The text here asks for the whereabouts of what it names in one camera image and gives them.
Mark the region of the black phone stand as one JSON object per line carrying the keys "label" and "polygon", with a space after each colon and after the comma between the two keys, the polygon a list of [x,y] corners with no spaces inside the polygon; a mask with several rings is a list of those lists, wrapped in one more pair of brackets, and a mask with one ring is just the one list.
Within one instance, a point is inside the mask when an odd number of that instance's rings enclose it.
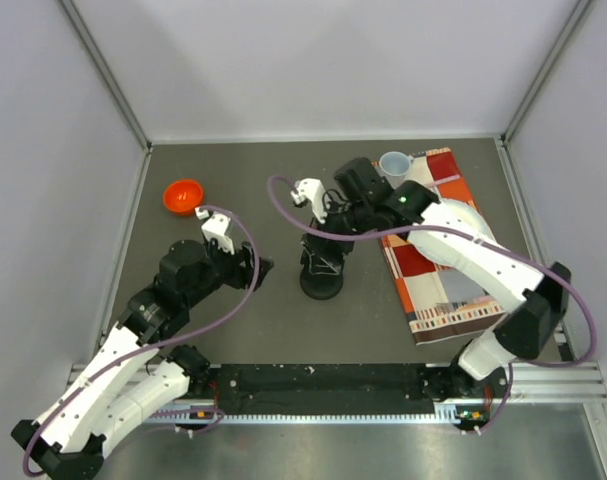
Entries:
{"label": "black phone stand", "polygon": [[344,273],[339,276],[308,276],[299,274],[299,284],[302,291],[313,300],[329,300],[339,294],[344,283]]}

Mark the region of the black smartphone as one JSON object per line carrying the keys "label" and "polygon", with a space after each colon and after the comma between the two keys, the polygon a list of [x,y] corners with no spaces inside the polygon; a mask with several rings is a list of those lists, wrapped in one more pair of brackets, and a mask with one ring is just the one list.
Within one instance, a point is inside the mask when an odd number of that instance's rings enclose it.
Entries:
{"label": "black smartphone", "polygon": [[305,234],[301,240],[301,265],[308,276],[339,276],[344,270],[344,253],[339,242]]}

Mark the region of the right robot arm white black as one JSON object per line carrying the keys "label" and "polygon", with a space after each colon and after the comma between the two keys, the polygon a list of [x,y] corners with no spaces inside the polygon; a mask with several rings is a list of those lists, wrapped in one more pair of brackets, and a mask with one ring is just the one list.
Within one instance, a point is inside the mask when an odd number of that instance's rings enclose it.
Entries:
{"label": "right robot arm white black", "polygon": [[457,393],[473,395],[498,368],[539,357],[568,309],[571,273],[563,264],[542,268],[514,257],[433,190],[412,179],[390,181],[366,158],[345,164],[334,180],[338,200],[314,178],[296,182],[290,193],[296,205],[312,209],[301,257],[308,296],[321,300],[341,290],[354,236],[396,235],[466,277],[499,307],[493,324],[451,363],[449,380]]}

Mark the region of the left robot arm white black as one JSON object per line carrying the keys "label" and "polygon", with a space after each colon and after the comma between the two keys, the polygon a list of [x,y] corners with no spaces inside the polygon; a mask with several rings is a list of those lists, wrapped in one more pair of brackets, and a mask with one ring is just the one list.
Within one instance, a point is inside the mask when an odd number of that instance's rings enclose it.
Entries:
{"label": "left robot arm white black", "polygon": [[223,286],[251,293],[272,270],[245,242],[226,252],[210,240],[174,243],[152,283],[128,301],[103,345],[66,392],[11,436],[30,478],[93,479],[133,430],[169,402],[209,387],[209,361],[180,330]]}

